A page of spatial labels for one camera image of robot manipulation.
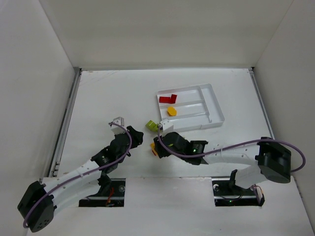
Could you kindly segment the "yellow and red lego stack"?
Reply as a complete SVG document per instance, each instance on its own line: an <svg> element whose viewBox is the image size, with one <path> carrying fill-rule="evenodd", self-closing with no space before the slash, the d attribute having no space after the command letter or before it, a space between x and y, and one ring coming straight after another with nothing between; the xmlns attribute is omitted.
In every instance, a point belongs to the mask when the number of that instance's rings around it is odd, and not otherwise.
<svg viewBox="0 0 315 236"><path fill-rule="evenodd" d="M150 144L150 147L151 147L151 151L152 151L152 153L154 154L154 156L157 156L158 155L158 153L156 152L156 150L155 150L155 143L151 143Z"/></svg>

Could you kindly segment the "yellow rounded lego piece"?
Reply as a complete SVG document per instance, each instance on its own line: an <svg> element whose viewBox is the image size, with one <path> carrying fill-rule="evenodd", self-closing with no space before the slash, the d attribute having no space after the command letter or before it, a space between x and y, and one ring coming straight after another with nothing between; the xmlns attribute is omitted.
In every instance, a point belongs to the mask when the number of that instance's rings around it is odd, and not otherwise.
<svg viewBox="0 0 315 236"><path fill-rule="evenodd" d="M167 114L170 116L170 117L175 117L177 115L177 111L174 107L168 107L167 108Z"/></svg>

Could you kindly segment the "red lego piece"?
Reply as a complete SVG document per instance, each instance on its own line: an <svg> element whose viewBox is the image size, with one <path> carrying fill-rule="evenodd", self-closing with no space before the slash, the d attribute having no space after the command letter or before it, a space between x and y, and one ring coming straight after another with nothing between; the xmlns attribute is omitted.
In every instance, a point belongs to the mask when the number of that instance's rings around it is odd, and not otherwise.
<svg viewBox="0 0 315 236"><path fill-rule="evenodd" d="M176 94L171 94L171 96L160 96L159 103L175 104L177 99Z"/></svg>

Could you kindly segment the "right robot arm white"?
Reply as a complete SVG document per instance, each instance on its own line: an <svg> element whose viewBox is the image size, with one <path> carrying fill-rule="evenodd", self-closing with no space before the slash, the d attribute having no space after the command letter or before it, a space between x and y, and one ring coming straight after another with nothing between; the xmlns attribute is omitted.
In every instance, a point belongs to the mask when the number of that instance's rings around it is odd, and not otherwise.
<svg viewBox="0 0 315 236"><path fill-rule="evenodd" d="M231 185L247 189L264 181L287 184L291 175L291 151L262 137L232 147L211 146L205 140L188 141L176 132L154 138L152 152L159 158L174 155L192 165L242 164L230 174Z"/></svg>

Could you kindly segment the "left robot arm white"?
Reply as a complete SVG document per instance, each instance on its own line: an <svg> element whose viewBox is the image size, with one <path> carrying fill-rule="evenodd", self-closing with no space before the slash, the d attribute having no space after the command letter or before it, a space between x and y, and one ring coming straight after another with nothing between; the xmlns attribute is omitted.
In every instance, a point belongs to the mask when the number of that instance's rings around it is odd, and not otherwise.
<svg viewBox="0 0 315 236"><path fill-rule="evenodd" d="M52 181L37 180L28 186L17 206L24 228L41 231L61 210L110 184L108 174L131 156L130 150L141 145L144 136L132 126L117 127L121 133L85 164Z"/></svg>

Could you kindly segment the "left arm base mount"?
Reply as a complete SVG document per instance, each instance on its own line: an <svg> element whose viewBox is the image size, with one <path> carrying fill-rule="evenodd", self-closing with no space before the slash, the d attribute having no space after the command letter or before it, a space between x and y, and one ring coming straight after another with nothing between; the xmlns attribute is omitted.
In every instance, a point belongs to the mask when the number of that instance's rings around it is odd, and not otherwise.
<svg viewBox="0 0 315 236"><path fill-rule="evenodd" d="M126 192L125 178L112 178L105 186L79 201L79 207L124 207Z"/></svg>

